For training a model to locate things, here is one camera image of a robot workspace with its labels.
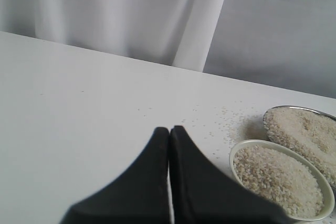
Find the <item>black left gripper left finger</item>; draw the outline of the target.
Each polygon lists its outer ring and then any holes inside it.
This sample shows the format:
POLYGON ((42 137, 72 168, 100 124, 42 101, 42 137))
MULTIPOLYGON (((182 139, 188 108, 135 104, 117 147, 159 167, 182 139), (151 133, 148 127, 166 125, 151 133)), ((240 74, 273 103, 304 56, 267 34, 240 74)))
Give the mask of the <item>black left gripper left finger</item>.
POLYGON ((72 205, 61 223, 170 223, 170 133, 157 127, 136 160, 113 182, 72 205))

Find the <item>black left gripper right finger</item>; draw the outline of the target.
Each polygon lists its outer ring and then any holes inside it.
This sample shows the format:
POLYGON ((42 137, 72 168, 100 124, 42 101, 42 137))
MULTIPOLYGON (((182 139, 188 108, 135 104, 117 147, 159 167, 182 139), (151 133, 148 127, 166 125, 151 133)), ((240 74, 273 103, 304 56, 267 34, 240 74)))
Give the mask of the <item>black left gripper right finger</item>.
POLYGON ((175 223, 294 223, 221 172, 182 126, 170 132, 170 183, 175 223))

